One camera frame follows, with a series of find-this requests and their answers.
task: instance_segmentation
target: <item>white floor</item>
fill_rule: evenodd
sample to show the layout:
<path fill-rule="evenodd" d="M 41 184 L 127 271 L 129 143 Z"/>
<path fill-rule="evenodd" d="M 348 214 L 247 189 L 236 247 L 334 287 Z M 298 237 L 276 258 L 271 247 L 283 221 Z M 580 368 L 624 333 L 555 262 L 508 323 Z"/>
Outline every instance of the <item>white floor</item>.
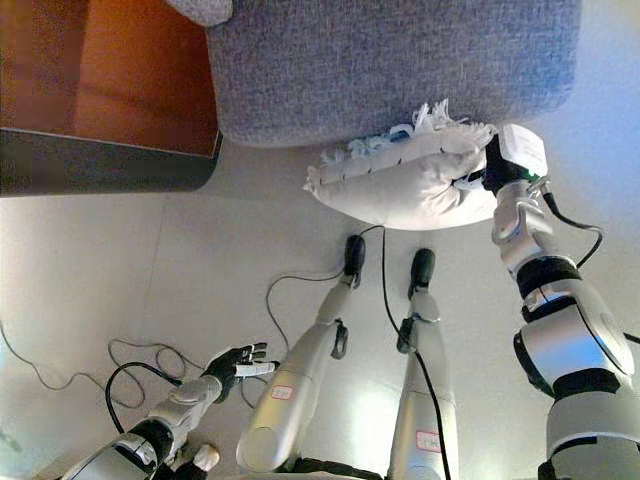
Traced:
<path fill-rule="evenodd" d="M 623 327 L 638 334 L 640 8 L 603 0 L 584 8 L 575 93 L 534 125 L 547 142 L 561 207 L 607 230 L 602 253 L 584 275 Z M 280 357 L 283 345 L 264 307 L 269 282 L 282 272 L 336 271 L 345 239 L 363 228 L 301 190 L 306 166 L 318 158 L 315 149 L 226 143 L 213 179 L 196 193 L 1 199 L 0 315 L 14 347 L 47 365 L 45 376 L 55 384 L 78 369 L 106 380 L 112 370 L 106 343 L 114 336 L 168 341 L 203 363 L 227 345 L 266 339 Z M 415 249 L 434 248 L 432 290 L 456 385 L 461 477 L 527 478 L 544 458 L 550 401 L 529 387 L 513 355 L 520 305 L 490 229 L 483 222 L 390 232 L 392 308 L 401 318 Z M 557 231 L 576 256 L 592 240 L 560 225 Z M 404 358 L 384 316 L 379 232 L 367 244 L 362 286 L 345 319 L 349 355 L 329 367 L 303 453 L 385 473 Z M 292 340 L 328 288 L 277 287 L 274 311 Z M 118 353 L 122 360 L 151 359 L 126 348 Z M 4 345 L 0 372 L 0 427 L 22 446 L 15 452 L 0 443 L 0 476 L 30 478 L 114 435 L 101 393 L 85 380 L 47 391 Z M 136 412 L 119 409 L 125 425 L 167 390 L 154 377 L 140 378 L 149 401 Z M 137 398 L 125 382 L 115 393 Z M 236 471 L 235 444 L 249 413 L 233 392 L 199 430 L 197 439 L 221 449 L 216 475 Z"/>

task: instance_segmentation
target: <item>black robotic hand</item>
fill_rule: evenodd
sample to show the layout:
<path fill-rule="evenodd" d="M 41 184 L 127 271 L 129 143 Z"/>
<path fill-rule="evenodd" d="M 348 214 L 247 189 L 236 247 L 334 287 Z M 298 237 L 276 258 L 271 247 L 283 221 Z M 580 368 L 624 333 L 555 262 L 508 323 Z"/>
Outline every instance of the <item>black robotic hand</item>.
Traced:
<path fill-rule="evenodd" d="M 267 344 L 256 343 L 226 350 L 209 362 L 202 375 L 211 375 L 220 380 L 222 393 L 215 403 L 224 402 L 236 383 L 244 377 L 253 377 L 273 372 L 278 362 L 261 362 L 267 356 Z"/>

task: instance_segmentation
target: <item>robot finger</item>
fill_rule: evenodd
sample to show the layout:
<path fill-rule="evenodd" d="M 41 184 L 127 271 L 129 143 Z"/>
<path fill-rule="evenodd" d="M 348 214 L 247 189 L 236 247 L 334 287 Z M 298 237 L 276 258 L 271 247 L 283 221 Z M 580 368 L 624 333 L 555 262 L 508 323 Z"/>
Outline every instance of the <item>robot finger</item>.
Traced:
<path fill-rule="evenodd" d="M 257 377 L 275 371 L 276 362 L 243 363 L 236 365 L 236 377 Z"/>

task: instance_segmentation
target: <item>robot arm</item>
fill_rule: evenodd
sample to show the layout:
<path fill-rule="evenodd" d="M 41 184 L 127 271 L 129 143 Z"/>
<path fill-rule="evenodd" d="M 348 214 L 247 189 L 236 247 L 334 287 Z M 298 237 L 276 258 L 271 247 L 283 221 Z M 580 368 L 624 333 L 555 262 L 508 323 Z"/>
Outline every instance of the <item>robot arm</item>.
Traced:
<path fill-rule="evenodd" d="M 200 378 L 173 389 L 143 421 L 74 466 L 63 480 L 150 478 L 184 445 L 211 404 L 227 398 L 238 378 L 275 370 L 276 362 L 254 363 L 266 347 L 259 343 L 217 355 Z"/>
<path fill-rule="evenodd" d="M 541 144 L 522 127 L 504 127 L 487 147 L 484 179 L 498 200 L 493 242 L 524 300 L 516 355 L 529 382 L 555 400 L 539 478 L 635 478 L 633 357 L 611 311 L 555 244 L 537 200 L 550 193 Z"/>

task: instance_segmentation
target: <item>white cushion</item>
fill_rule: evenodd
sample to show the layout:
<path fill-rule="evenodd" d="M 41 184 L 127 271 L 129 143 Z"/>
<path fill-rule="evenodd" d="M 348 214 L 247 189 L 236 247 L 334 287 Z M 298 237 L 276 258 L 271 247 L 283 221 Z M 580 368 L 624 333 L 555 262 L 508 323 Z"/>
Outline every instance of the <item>white cushion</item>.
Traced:
<path fill-rule="evenodd" d="M 338 154 L 310 167 L 305 189 L 329 207 L 388 228 L 434 230 L 490 218 L 491 192 L 462 190 L 452 181 L 484 168 L 495 127 L 452 121 L 446 101 L 433 110 L 425 104 L 415 116 L 409 139 L 352 143 L 350 158 Z"/>

